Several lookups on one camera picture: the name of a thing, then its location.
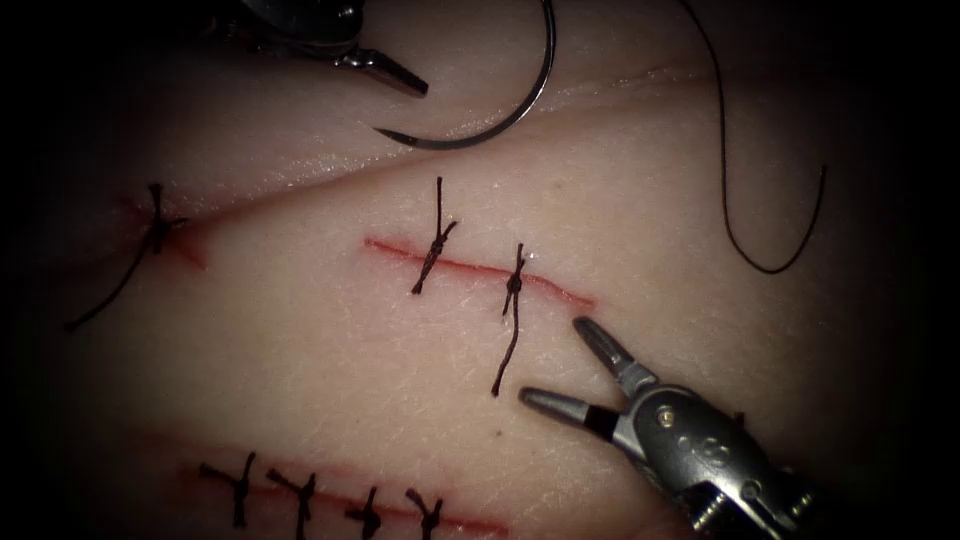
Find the black suture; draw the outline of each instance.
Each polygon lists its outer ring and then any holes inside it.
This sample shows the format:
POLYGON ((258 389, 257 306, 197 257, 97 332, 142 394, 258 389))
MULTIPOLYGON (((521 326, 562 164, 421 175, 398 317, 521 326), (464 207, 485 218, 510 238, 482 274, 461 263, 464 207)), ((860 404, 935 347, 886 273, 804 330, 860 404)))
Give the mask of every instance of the black suture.
POLYGON ((413 501, 413 504, 417 505, 420 513, 423 514, 423 519, 420 520, 420 527, 423 529, 422 540, 430 540, 430 534, 433 532, 433 529, 440 524, 440 507, 443 506, 443 499, 437 499, 437 502, 433 505, 433 512, 431 512, 427 510, 427 505, 424 504, 423 497, 413 488, 408 489, 405 495, 413 501))
POLYGON ((303 534, 304 521, 310 521, 310 497, 313 497, 313 490, 317 486, 317 475, 310 473, 310 479, 303 487, 297 486, 290 480, 283 477, 276 469, 267 471, 267 478, 286 487, 297 494, 297 537, 296 540, 306 540, 303 534))
POLYGON ((440 258, 440 253, 443 252, 443 244, 447 241, 447 236, 450 234, 450 231, 457 226, 456 221, 451 221, 447 225, 446 230, 442 233, 440 232, 440 221, 443 217, 443 177, 437 177, 437 233, 436 237, 433 239, 433 243, 430 244, 430 251, 427 253, 427 256, 423 259, 423 268, 420 269, 420 279, 417 280, 416 285, 413 286, 413 289, 410 290, 413 294, 420 294, 423 291, 423 282, 427 279, 427 274, 430 273, 430 270, 433 269, 433 265, 436 264, 437 259, 440 258))
POLYGON ((344 516, 355 521, 363 523, 363 530, 360 533, 362 540, 370 540, 380 528, 380 515, 373 510, 373 497, 377 494, 376 486, 370 488, 370 494, 367 496, 367 504, 362 510, 348 508, 344 516))
POLYGON ((807 225, 807 231, 804 233, 803 238, 800 240, 800 244, 797 245, 797 249, 793 252, 793 255, 787 259, 785 263, 781 264, 780 266, 773 267, 763 266, 762 264, 753 260, 750 255, 744 251, 743 247, 740 246, 740 242, 738 242, 736 237, 733 235, 733 228, 730 226, 730 210, 727 201, 727 113, 726 103, 723 97, 723 79, 720 74, 720 61, 717 60, 717 53, 713 49, 713 43, 711 43, 710 38, 707 37, 707 32, 703 29, 703 25, 700 24, 700 19, 697 18, 693 8, 690 7, 690 4, 688 4, 686 0, 677 1, 685 10, 687 10, 690 18, 693 19, 693 24, 697 26, 700 36, 703 37, 703 41, 707 45, 707 50, 710 52, 710 60, 713 62, 713 71, 717 81, 717 98, 720 104, 720 191, 721 202, 723 205, 723 226, 726 229, 727 238, 730 240, 730 243, 733 245, 733 248, 737 251, 740 257, 743 258, 743 260, 755 270, 767 275, 779 274, 780 272, 783 272, 784 270, 793 266, 793 263, 800 258, 800 254, 803 252, 804 248, 807 247, 807 242, 813 235, 813 227, 817 223, 817 217, 820 215, 820 207, 823 204, 823 192, 827 182, 827 166, 824 164, 820 167, 820 183, 817 187, 817 201, 813 205, 813 215, 810 217, 810 224, 807 225))
POLYGON ((503 360, 500 362, 500 367, 497 369, 497 378, 493 380, 493 388, 490 389, 490 393, 493 394, 493 397, 500 395, 500 383, 503 381, 503 373, 507 370, 507 364, 510 363, 510 358, 513 357, 513 350, 517 347, 517 338, 520 336, 520 289, 523 288, 523 281, 520 279, 520 271, 523 270, 523 265, 526 264, 526 260, 523 258, 523 244, 517 245, 517 269, 514 270, 513 274, 510 276, 510 279, 507 280, 507 299, 503 303, 503 313, 501 316, 507 314, 507 308, 510 306, 510 300, 513 299, 513 337, 510 338, 510 345, 507 347, 507 353, 503 356, 503 360))
POLYGON ((127 282, 133 277, 133 273, 137 267, 140 266, 140 262, 143 260, 143 256, 146 255, 147 250, 150 249, 150 245, 153 245, 153 252, 159 255, 163 246, 163 240, 167 237, 167 234, 174 228, 187 222, 187 218, 177 218, 171 221, 163 219, 163 214, 160 211, 160 195, 163 192, 163 186, 160 184, 150 184, 147 186, 147 189, 150 190, 150 195, 153 198, 153 223, 143 235, 143 240, 140 241, 140 247, 137 249, 137 255, 133 259, 133 264, 131 264, 130 268, 124 273, 120 279, 120 283, 110 291, 110 294, 108 294, 103 301, 80 317, 63 325, 63 329, 67 332, 73 332, 80 327, 80 325, 96 317, 101 311, 106 309, 107 306, 113 303, 113 301, 120 296, 120 291, 127 286, 127 282))
POLYGON ((243 467, 243 476, 241 476, 239 480, 235 480, 227 473, 218 471, 206 463, 200 464, 201 477, 219 478, 221 480, 225 480, 227 483, 233 486, 234 529, 247 528, 247 518, 246 512, 244 511, 243 501, 247 498, 247 494, 250 492, 250 466, 253 464, 253 459, 255 457, 257 457, 255 452, 250 452, 250 454, 247 455, 247 463, 243 467))

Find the skin surface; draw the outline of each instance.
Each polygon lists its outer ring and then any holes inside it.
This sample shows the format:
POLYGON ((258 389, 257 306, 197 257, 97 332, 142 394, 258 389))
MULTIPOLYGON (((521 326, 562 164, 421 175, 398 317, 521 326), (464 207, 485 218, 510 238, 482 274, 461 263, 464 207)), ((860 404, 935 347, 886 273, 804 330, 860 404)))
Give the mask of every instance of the skin surface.
POLYGON ((792 254, 830 167, 813 238, 782 275, 751 269, 725 236, 713 72, 674 2, 557 2, 535 110, 450 153, 370 128, 496 122, 541 61, 536 2, 368 2, 363 45, 429 81, 422 101, 232 48, 118 48, 62 106, 44 194, 18 210, 29 233, 11 238, 12 395, 32 411, 18 428, 39 467, 21 485, 59 495, 64 530, 101 537, 292 538, 297 498, 266 478, 273 467, 298 486, 316 473, 311 539, 360 538, 343 513, 372 486, 376 538, 420 537, 407 488, 429 508, 443 499, 436 540, 684 538, 617 450, 516 400, 534 385, 623 405, 570 325, 589 314, 663 381, 743 411, 776 463, 840 506, 883 508, 918 260, 896 109, 837 37, 842 14, 695 8, 725 73, 731 220, 749 254, 792 254), (370 240, 425 255, 437 176, 444 225, 459 222, 441 261, 504 273, 438 264, 413 296, 420 261, 370 240), (132 260, 152 182, 165 214, 191 221, 113 305, 63 332, 132 260), (525 274, 592 303, 525 281, 493 399, 519 242, 525 274), (239 531, 230 486, 197 471, 239 478, 250 451, 239 531))

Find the red incision line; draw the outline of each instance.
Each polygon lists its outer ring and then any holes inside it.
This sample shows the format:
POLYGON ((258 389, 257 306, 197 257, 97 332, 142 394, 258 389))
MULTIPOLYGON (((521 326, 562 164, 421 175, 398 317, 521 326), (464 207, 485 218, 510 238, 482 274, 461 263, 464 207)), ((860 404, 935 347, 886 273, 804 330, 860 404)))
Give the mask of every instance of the red incision line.
MULTIPOLYGON (((147 210, 141 207, 130 197, 120 196, 117 200, 130 216, 141 226, 150 227, 153 225, 153 210, 147 210)), ((207 253, 200 247, 195 239, 184 229, 174 229, 167 234, 163 240, 165 248, 175 251, 181 259, 187 261, 190 266, 198 270, 207 269, 207 253)))
MULTIPOLYGON (((140 449, 141 451, 159 451, 161 453, 173 452, 181 454, 185 452, 190 455, 206 456, 206 458, 202 460, 183 459, 176 468, 176 476, 180 485, 190 489, 197 489, 216 484, 215 482, 211 482, 209 479, 200 478, 197 472, 200 466, 200 461, 205 461, 214 467, 217 467, 225 463, 242 463, 242 458, 246 456, 245 452, 228 450, 220 446, 198 444, 175 435, 161 434, 147 430, 126 430, 124 435, 128 443, 140 449)), ((285 470, 297 471, 296 474, 300 474, 309 469, 310 471, 317 473, 318 479, 323 479, 324 477, 330 476, 357 476, 357 474, 352 471, 353 468, 346 465, 305 466, 302 463, 283 460, 268 460, 257 457, 257 460, 254 462, 254 468, 257 472, 255 473, 251 471, 250 474, 251 497, 263 497, 267 500, 286 500, 290 497, 290 491, 286 488, 259 483, 256 474, 261 473, 263 470, 266 470, 269 467, 273 467, 279 470, 281 473, 285 470)), ((386 491, 388 489, 394 489, 394 487, 383 486, 381 491, 386 491)), ((316 503, 324 505, 327 508, 341 514, 347 508, 362 508, 367 503, 366 498, 354 499, 344 495, 323 492, 314 493, 311 501, 315 501, 316 503)), ((396 518, 408 520, 412 523, 419 523, 420 519, 423 517, 420 514, 420 510, 412 505, 410 509, 406 509, 374 504, 373 509, 380 514, 381 518, 383 518, 385 522, 389 521, 391 518, 396 518)), ((510 529, 501 523, 483 521, 479 519, 445 516, 442 513, 440 514, 440 527, 450 527, 458 531, 474 533, 477 536, 495 535, 498 537, 507 537, 510 535, 510 529)))
MULTIPOLYGON (((423 264, 423 260, 425 258, 424 255, 414 253, 412 250, 410 250, 406 246, 400 247, 398 245, 391 245, 383 240, 377 240, 376 238, 370 238, 370 237, 364 238, 363 245, 364 247, 377 250, 381 253, 389 254, 390 256, 395 257, 397 259, 415 262, 418 265, 423 264)), ((436 266, 438 267, 442 266, 442 267, 456 270, 458 272, 470 273, 473 275, 489 276, 489 277, 496 276, 496 277, 502 277, 505 279, 508 279, 511 275, 513 275, 513 270, 504 270, 503 268, 494 268, 492 266, 483 266, 480 264, 462 263, 462 262, 451 261, 450 259, 442 259, 442 258, 437 259, 436 266)), ((562 287, 548 280, 545 277, 538 276, 535 274, 524 273, 523 281, 524 281, 524 284, 532 284, 536 287, 539 287, 540 289, 545 291, 547 294, 553 297, 559 298, 560 300, 563 300, 565 302, 569 302, 583 310, 592 311, 597 306, 596 300, 573 294, 570 291, 563 289, 562 287)))

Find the metal forceps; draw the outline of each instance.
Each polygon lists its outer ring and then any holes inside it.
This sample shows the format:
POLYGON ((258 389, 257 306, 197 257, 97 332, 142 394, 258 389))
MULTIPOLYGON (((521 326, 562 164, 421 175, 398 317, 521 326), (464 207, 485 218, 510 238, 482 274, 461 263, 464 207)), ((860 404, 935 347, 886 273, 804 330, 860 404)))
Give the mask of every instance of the metal forceps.
POLYGON ((613 444, 675 499, 697 532, 780 540, 808 514, 812 492, 770 464, 743 427, 692 390, 661 384, 600 325, 573 326, 629 400, 623 411, 524 387, 525 405, 613 444))

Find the interrupted suture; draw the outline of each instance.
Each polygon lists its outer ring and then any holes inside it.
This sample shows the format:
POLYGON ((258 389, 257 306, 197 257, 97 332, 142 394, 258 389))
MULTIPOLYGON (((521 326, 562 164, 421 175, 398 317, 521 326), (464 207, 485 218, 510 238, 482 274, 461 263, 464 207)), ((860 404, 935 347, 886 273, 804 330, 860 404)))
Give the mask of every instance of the interrupted suture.
POLYGON ((225 472, 214 469, 206 463, 200 464, 200 476, 202 478, 219 478, 233 486, 233 528, 235 529, 245 529, 247 527, 243 501, 247 498, 247 494, 250 493, 250 466, 256 457, 257 454, 255 452, 250 452, 247 456, 247 464, 243 466, 243 475, 239 480, 234 479, 225 472))
POLYGON ((290 480, 287 480, 283 477, 276 469, 270 469, 267 471, 267 478, 285 486, 290 491, 293 491, 297 494, 297 501, 299 505, 297 506, 297 537, 296 540, 305 540, 306 537, 303 534, 303 525, 304 522, 310 521, 310 497, 313 497, 313 489, 317 487, 317 475, 315 473, 310 473, 310 479, 307 480, 307 483, 303 487, 299 487, 290 480))
POLYGON ((437 177, 437 233, 433 239, 433 243, 430 244, 430 251, 427 253, 427 256, 423 260, 423 268, 420 269, 420 279, 417 280, 416 285, 411 289, 411 293, 420 294, 423 290, 423 282, 427 279, 427 274, 430 273, 430 270, 433 269, 433 265, 436 264, 437 258, 440 257, 440 253, 443 252, 443 244, 447 241, 447 236, 450 234, 450 231, 457 226, 456 221, 451 221, 447 228, 443 232, 440 232, 441 220, 443 219, 443 177, 437 177))
POLYGON ((362 540, 370 540, 380 528, 380 515, 373 510, 373 497, 377 494, 377 488, 370 488, 370 494, 367 495, 367 504, 363 509, 348 508, 344 512, 344 517, 363 523, 363 529, 360 532, 362 540))
POLYGON ((413 488, 410 488, 405 493, 408 499, 413 501, 413 504, 417 505, 417 508, 420 509, 420 513, 423 514, 423 519, 420 520, 420 527, 423 529, 423 538, 422 540, 430 540, 430 535, 433 533, 433 529, 440 524, 440 507, 443 506, 443 499, 437 499, 437 502, 433 505, 433 511, 427 510, 427 505, 423 502, 423 497, 420 496, 413 488))
POLYGON ((517 338, 520 336, 520 289, 523 287, 523 281, 520 279, 520 271, 523 270, 523 265, 526 264, 526 260, 523 258, 523 244, 517 245, 517 269, 514 270, 513 275, 510 276, 510 279, 507 280, 507 299, 503 303, 503 313, 501 316, 506 316, 507 308, 510 307, 510 300, 513 300, 513 337, 510 338, 510 345, 507 346, 507 353, 503 356, 503 360, 500 362, 500 367, 497 369, 497 378, 493 381, 493 388, 490 389, 490 393, 493 394, 493 397, 500 395, 500 382, 503 380, 503 373, 507 369, 507 364, 510 363, 510 358, 513 356, 513 350, 517 347, 517 338))
POLYGON ((81 324, 96 317, 101 311, 106 309, 107 306, 113 303, 113 301, 117 299, 117 296, 120 295, 120 291, 127 286, 127 282, 129 282, 130 278, 133 277, 133 273, 137 270, 137 267, 140 266, 140 262, 143 260, 144 255, 146 255, 147 250, 150 249, 150 246, 153 246, 153 253, 155 255, 159 255, 161 249, 163 248, 163 241, 167 237, 167 234, 169 234, 174 228, 179 227, 188 221, 187 218, 175 218, 172 220, 164 219, 163 213, 160 210, 160 198, 161 194, 163 193, 163 186, 160 184, 150 184, 147 186, 147 189, 150 190, 150 195, 153 198, 153 223, 143 235, 143 240, 140 241, 140 247, 137 249, 137 255, 133 259, 133 264, 130 265, 130 268, 120 279, 120 283, 118 283, 117 286, 110 291, 110 294, 108 294, 103 301, 77 319, 63 325, 63 329, 67 332, 73 332, 81 324))

